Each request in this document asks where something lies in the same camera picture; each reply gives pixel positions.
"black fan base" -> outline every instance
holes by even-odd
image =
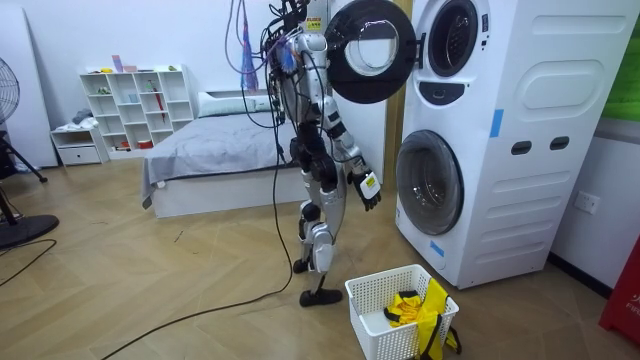
[[[60,221],[53,215],[29,216],[18,220],[17,225],[0,224],[0,250],[11,248],[36,239],[58,226]]]

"green panel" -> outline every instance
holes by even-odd
[[[640,122],[640,21],[633,29],[602,116]]]

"bed frame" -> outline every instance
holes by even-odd
[[[151,195],[156,217],[270,205],[274,171],[202,176],[158,183]],[[308,198],[299,168],[278,170],[277,203]]]

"power cord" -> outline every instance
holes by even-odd
[[[131,346],[132,344],[134,344],[135,342],[143,339],[144,337],[151,335],[153,333],[155,333],[158,330],[164,329],[167,326],[179,323],[181,321],[187,320],[187,319],[191,319],[200,315],[204,315],[204,314],[210,314],[212,312],[216,312],[216,311],[221,311],[221,310],[226,310],[226,309],[230,309],[230,308],[234,308],[234,307],[238,307],[238,306],[243,306],[243,305],[248,305],[251,303],[255,303],[258,302],[264,298],[267,298],[269,296],[272,295],[276,295],[279,294],[281,292],[283,292],[291,283],[291,279],[293,278],[293,263],[291,262],[291,256],[289,255],[289,250],[287,250],[287,246],[284,243],[284,240],[282,239],[282,233],[280,232],[280,224],[278,222],[278,206],[276,203],[276,184],[278,181],[278,170],[280,168],[280,156],[282,155],[281,153],[283,152],[282,147],[280,146],[279,140],[278,140],[278,124],[276,123],[276,117],[274,115],[274,109],[273,109],[273,104],[271,103],[271,91],[269,89],[269,82],[268,82],[268,78],[267,78],[267,67],[265,66],[265,79],[267,80],[267,94],[269,96],[269,106],[271,107],[271,119],[273,122],[273,125],[267,128],[271,128],[273,129],[273,135],[274,135],[274,139],[275,139],[275,143],[276,143],[276,148],[277,148],[277,156],[276,156],[276,168],[273,174],[273,187],[271,190],[271,198],[272,198],[272,202],[273,202],[273,213],[274,213],[274,218],[275,218],[275,224],[276,224],[276,230],[278,231],[278,238],[280,239],[280,244],[282,245],[282,249],[284,250],[284,253],[287,256],[287,262],[289,263],[289,278],[287,279],[287,282],[284,284],[284,286],[282,288],[280,288],[279,290],[276,291],[272,291],[269,293],[266,293],[264,295],[258,296],[255,299],[251,299],[251,300],[247,300],[247,301],[243,301],[243,302],[239,302],[239,303],[235,303],[235,304],[230,304],[230,305],[225,305],[225,306],[221,306],[221,307],[217,307],[217,308],[213,308],[213,309],[208,309],[208,310],[203,310],[203,311],[199,311],[190,315],[186,315],[183,317],[180,317],[178,319],[169,321],[165,324],[162,324],[160,326],[157,326],[147,332],[145,332],[144,334],[136,337],[135,339],[127,342],[126,344],[122,345],[121,347],[117,348],[116,350],[112,351],[111,353],[109,353],[107,356],[103,357],[101,360],[107,360],[109,358],[111,358],[112,356],[114,356],[115,354],[119,353],[120,351],[124,350],[125,348]]]
[[[24,266],[22,269],[20,269],[20,271],[18,271],[17,273],[11,275],[7,280],[1,282],[0,283],[0,287],[4,286],[9,281],[13,280],[16,276],[20,275],[23,271],[27,270],[29,268],[29,266],[33,265],[34,262],[38,261],[38,259],[40,259],[44,254],[47,253],[47,251],[51,250],[54,246],[56,246],[56,244],[58,242],[56,240],[53,240],[53,239],[44,239],[44,240],[32,241],[32,242],[29,242],[29,243],[26,243],[26,244],[22,244],[22,245],[17,245],[17,246],[11,247],[11,248],[7,249],[5,252],[3,252],[2,254],[0,254],[0,257],[2,257],[2,256],[5,256],[11,250],[14,250],[14,249],[17,249],[17,248],[21,248],[21,247],[25,247],[25,246],[29,246],[29,245],[38,244],[38,243],[43,243],[43,242],[50,242],[51,245],[48,248],[46,248],[43,252],[41,252],[40,255],[36,256],[33,260],[31,260],[26,266]]]

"yellow cloth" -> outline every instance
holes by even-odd
[[[395,294],[393,304],[385,309],[385,316],[392,327],[416,322],[420,310],[420,296],[415,291],[403,291]]]
[[[401,291],[393,297],[393,303],[384,309],[392,327],[418,323],[419,353],[416,359],[442,359],[440,326],[449,294],[431,278],[424,302],[416,291]],[[458,354],[462,347],[455,330],[450,327],[445,342]]]

